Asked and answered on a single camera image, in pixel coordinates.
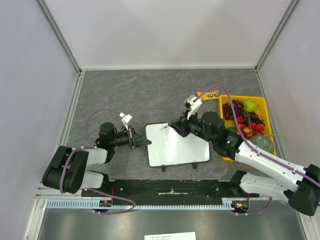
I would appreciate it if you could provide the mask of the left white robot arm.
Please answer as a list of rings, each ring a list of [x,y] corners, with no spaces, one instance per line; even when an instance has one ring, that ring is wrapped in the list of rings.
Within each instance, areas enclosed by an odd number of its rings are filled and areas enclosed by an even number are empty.
[[[151,143],[132,126],[118,131],[111,122],[105,122],[100,126],[95,146],[59,146],[43,174],[42,184],[69,194],[92,188],[95,194],[104,197],[110,191],[109,183],[104,181],[102,173],[87,170],[87,167],[109,163],[117,147],[128,146],[130,149],[136,149]]]

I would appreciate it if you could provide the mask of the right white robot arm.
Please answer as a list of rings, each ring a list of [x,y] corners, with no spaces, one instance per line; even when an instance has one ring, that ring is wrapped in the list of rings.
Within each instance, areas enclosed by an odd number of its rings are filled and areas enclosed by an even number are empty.
[[[249,165],[267,177],[250,173],[237,173],[235,181],[229,184],[229,191],[235,197],[244,193],[259,194],[286,201],[294,210],[306,216],[314,216],[320,207],[320,168],[308,167],[281,159],[237,133],[227,129],[225,122],[216,112],[188,117],[185,112],[178,120],[168,123],[175,132],[185,138],[193,134],[212,144],[220,156]]]

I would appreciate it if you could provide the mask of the white whiteboard black frame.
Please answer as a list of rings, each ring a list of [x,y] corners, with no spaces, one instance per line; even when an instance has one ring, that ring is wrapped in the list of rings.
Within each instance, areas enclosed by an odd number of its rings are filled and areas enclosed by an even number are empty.
[[[207,141],[190,134],[178,135],[171,127],[161,130],[167,123],[152,123],[145,126],[148,162],[151,167],[173,166],[207,162],[210,145]]]

